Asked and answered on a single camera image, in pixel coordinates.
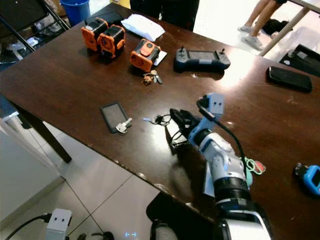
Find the white paper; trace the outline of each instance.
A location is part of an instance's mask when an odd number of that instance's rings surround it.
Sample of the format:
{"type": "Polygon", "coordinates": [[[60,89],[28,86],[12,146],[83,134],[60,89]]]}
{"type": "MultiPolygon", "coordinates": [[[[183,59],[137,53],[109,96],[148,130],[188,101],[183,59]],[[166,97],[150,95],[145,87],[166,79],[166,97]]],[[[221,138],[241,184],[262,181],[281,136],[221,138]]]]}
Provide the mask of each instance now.
{"type": "Polygon", "coordinates": [[[162,59],[167,56],[167,53],[165,51],[160,51],[157,59],[154,61],[153,65],[158,66],[159,63],[161,63],[162,59]]]}
{"type": "Polygon", "coordinates": [[[162,26],[139,14],[131,14],[127,19],[122,20],[121,23],[129,31],[151,42],[154,42],[165,32],[162,26]]]}

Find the black game controller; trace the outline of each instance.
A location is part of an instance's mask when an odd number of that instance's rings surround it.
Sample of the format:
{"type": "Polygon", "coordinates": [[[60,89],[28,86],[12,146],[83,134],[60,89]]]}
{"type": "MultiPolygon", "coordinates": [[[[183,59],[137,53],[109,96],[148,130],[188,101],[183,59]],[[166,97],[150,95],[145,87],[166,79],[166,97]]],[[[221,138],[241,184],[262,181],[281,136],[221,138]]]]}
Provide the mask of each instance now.
{"type": "Polygon", "coordinates": [[[183,72],[204,67],[210,71],[223,71],[230,66],[230,60],[222,51],[189,51],[181,47],[176,51],[174,70],[183,72]]]}

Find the smartphone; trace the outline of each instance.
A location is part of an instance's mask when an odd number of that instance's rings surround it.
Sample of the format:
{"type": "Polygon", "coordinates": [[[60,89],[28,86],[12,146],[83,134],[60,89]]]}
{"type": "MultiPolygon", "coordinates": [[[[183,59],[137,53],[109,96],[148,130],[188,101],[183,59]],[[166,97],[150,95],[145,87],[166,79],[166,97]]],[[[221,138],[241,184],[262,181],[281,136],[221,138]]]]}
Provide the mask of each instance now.
{"type": "Polygon", "coordinates": [[[119,102],[100,107],[100,111],[112,134],[117,132],[116,126],[128,120],[128,116],[119,102]]]}
{"type": "Polygon", "coordinates": [[[275,66],[270,66],[268,70],[270,80],[274,83],[292,87],[304,92],[311,92],[313,89],[311,79],[307,75],[275,66]]]}

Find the blue bin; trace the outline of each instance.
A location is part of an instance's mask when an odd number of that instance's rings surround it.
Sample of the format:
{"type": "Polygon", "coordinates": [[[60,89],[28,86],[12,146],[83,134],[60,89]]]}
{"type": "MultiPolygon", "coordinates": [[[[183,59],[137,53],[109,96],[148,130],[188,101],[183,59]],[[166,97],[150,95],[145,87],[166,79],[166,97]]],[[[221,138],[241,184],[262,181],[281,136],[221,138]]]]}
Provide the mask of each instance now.
{"type": "Polygon", "coordinates": [[[90,16],[89,0],[60,0],[71,26],[90,16]]]}

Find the black phone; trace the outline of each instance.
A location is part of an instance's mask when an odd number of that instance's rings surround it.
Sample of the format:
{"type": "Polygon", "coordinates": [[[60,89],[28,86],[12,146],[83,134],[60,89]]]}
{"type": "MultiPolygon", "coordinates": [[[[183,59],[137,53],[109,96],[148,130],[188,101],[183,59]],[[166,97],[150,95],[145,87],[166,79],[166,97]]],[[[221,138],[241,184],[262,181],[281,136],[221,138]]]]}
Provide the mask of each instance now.
{"type": "Polygon", "coordinates": [[[313,89],[309,76],[286,70],[276,66],[269,67],[269,77],[274,83],[292,87],[304,92],[311,92],[313,89]]]}
{"type": "Polygon", "coordinates": [[[116,126],[128,120],[128,116],[119,102],[114,102],[100,107],[106,125],[110,132],[115,134],[117,132],[116,126]]]}
{"type": "Polygon", "coordinates": [[[106,20],[109,26],[111,26],[111,24],[120,24],[120,22],[124,19],[122,16],[119,15],[119,13],[117,13],[116,11],[112,11],[101,14],[94,14],[93,16],[86,18],[84,20],[85,25],[95,20],[96,18],[106,20]]]}

